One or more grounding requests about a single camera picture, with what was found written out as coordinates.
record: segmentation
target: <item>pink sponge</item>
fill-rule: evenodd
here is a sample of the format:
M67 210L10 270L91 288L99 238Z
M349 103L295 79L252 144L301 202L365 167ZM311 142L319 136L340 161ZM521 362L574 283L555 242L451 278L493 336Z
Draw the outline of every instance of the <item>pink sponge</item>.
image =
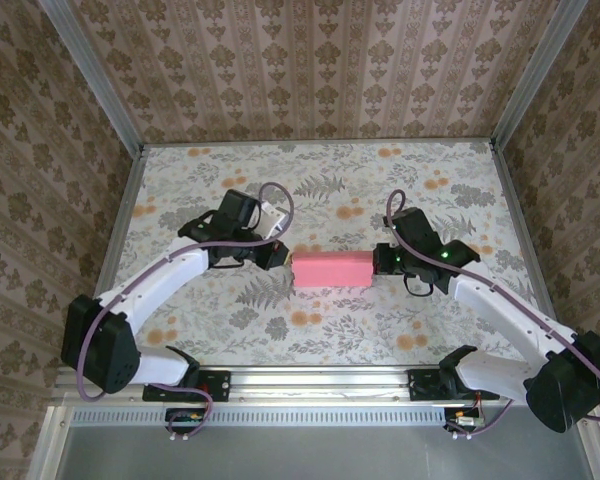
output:
M294 253L296 287L369 287L373 252Z

